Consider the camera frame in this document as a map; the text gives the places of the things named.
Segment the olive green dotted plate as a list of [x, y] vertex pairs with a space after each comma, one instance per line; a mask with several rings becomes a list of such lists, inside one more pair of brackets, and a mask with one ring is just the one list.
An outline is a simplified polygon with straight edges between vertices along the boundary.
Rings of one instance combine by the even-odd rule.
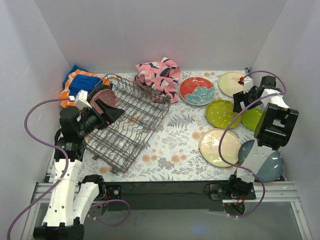
[[237, 116], [233, 108], [234, 103], [230, 100], [213, 100], [206, 106], [205, 116], [208, 122], [216, 128], [226, 129]]

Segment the dark teal plate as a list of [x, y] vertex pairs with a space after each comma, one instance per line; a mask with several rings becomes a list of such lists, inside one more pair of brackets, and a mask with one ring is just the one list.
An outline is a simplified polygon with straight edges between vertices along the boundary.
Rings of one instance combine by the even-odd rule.
[[102, 91], [102, 90], [112, 90], [112, 87], [113, 87], [112, 85], [109, 86], [109, 85], [104, 85], [104, 84], [96, 87], [96, 88], [87, 96], [87, 101], [90, 102], [91, 99], [92, 99], [98, 92], [100, 92], [100, 91]]

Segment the pink dotted plate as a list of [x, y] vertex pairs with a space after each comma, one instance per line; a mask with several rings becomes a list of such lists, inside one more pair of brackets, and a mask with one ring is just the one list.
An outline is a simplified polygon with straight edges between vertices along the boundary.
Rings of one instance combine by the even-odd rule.
[[117, 98], [115, 93], [111, 89], [103, 89], [97, 92], [90, 100], [89, 104], [101, 115], [103, 110], [98, 106], [96, 100], [101, 100], [103, 103], [110, 107], [115, 108]]

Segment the red plate with teal flower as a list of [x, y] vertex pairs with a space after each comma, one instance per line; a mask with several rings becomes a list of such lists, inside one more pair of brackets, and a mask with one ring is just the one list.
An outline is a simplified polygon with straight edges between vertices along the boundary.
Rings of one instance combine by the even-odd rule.
[[216, 88], [214, 84], [203, 77], [189, 77], [179, 86], [181, 98], [193, 106], [205, 106], [215, 99]]

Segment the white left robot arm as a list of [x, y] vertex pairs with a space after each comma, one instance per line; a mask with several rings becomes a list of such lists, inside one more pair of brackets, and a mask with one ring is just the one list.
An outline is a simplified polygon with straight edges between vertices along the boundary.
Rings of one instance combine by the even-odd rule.
[[103, 177], [97, 174], [86, 177], [75, 195], [77, 176], [87, 146], [86, 136], [94, 130], [105, 129], [125, 113], [123, 109], [109, 106], [100, 99], [96, 104], [99, 111], [92, 106], [82, 110], [70, 106], [59, 113], [60, 129], [54, 139], [54, 183], [43, 222], [33, 230], [36, 240], [82, 240], [84, 220], [93, 201], [106, 196]]

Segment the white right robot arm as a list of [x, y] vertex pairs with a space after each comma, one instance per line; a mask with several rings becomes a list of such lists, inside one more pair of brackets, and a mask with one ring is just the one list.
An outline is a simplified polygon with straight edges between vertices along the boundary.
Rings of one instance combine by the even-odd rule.
[[235, 113], [244, 114], [256, 106], [264, 110], [254, 130], [254, 142], [242, 165], [229, 177], [226, 193], [232, 199], [245, 197], [253, 191], [257, 173], [267, 158], [284, 147], [290, 140], [299, 112], [289, 107], [283, 96], [286, 88], [280, 89], [277, 76], [268, 72], [255, 86], [249, 74], [241, 77], [243, 91], [233, 95]]

